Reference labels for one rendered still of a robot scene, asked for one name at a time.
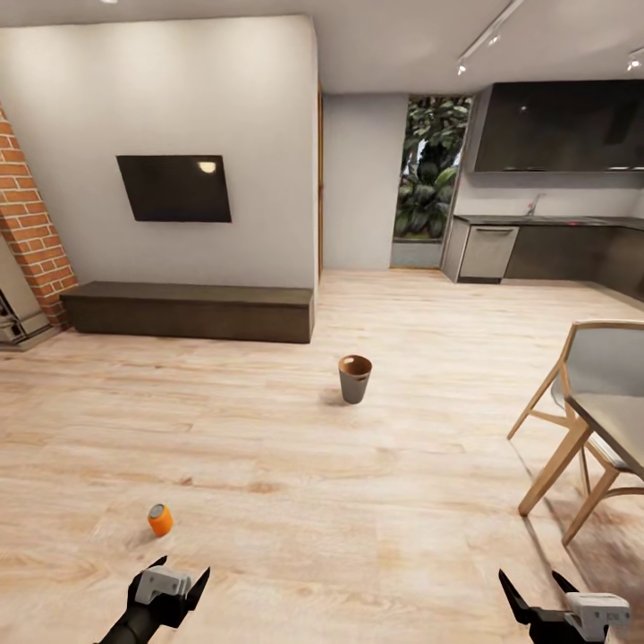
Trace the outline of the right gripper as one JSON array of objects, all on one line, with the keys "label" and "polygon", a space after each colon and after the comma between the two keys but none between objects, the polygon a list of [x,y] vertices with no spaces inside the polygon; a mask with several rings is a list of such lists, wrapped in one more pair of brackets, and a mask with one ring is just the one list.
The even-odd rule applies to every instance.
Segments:
[{"label": "right gripper", "polygon": [[[557,584],[563,592],[576,592],[560,573],[552,572]],[[518,623],[530,623],[529,636],[534,644],[604,644],[602,642],[585,641],[577,628],[564,618],[566,613],[573,614],[573,610],[546,610],[539,606],[529,607],[518,590],[513,586],[503,570],[498,570],[498,577],[503,586],[505,595],[513,610]]]}]

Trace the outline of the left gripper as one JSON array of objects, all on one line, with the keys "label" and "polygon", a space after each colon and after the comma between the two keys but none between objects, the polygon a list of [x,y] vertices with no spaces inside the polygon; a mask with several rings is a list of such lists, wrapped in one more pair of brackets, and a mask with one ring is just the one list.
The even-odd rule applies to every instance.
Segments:
[{"label": "left gripper", "polygon": [[[164,566],[167,555],[162,556],[151,566]],[[210,576],[210,566],[207,567],[203,576],[195,583],[195,587],[186,594],[172,596],[162,593],[154,597],[148,605],[136,603],[134,596],[138,590],[140,577],[128,588],[128,599],[126,612],[119,618],[114,626],[125,627],[134,634],[137,644],[148,644],[153,634],[160,625],[176,628],[188,616],[187,611],[193,613],[202,596]]]}]

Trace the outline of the can of soda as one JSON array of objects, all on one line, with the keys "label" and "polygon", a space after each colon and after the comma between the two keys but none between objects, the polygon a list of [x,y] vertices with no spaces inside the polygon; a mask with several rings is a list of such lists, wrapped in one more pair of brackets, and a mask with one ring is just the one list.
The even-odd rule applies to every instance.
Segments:
[{"label": "can of soda", "polygon": [[174,520],[165,504],[154,505],[148,514],[148,521],[157,536],[164,536],[174,525]]}]

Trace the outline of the trash can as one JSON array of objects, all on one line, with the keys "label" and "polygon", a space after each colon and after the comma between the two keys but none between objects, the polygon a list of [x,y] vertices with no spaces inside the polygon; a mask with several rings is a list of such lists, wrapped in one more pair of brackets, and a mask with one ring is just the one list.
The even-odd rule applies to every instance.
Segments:
[{"label": "trash can", "polygon": [[339,377],[346,402],[360,403],[364,398],[372,367],[371,360],[360,355],[348,355],[339,360]]}]

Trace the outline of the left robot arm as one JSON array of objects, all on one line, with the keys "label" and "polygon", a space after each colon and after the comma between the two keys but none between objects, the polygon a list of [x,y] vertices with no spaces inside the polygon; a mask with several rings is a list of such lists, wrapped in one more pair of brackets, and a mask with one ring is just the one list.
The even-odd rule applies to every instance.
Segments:
[{"label": "left robot arm", "polygon": [[164,566],[167,555],[146,568],[128,588],[126,612],[99,644],[148,644],[160,625],[176,628],[193,613],[206,587],[210,566],[195,575]]}]

